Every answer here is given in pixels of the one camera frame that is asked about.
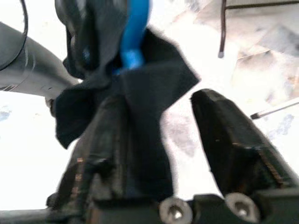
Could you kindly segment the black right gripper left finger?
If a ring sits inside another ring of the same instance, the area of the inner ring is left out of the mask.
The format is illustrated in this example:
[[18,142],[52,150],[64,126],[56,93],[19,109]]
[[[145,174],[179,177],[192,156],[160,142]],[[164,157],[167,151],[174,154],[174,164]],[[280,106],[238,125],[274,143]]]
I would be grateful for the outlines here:
[[123,198],[127,187],[128,107],[122,95],[107,97],[77,142],[58,190],[54,210],[81,210],[91,197]]

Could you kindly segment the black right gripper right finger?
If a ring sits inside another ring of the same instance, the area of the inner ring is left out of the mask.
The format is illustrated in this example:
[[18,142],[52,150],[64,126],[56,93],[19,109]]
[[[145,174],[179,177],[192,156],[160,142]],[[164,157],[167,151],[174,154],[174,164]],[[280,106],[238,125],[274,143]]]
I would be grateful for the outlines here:
[[222,194],[297,187],[297,175],[230,99],[211,89],[191,96],[211,172]]

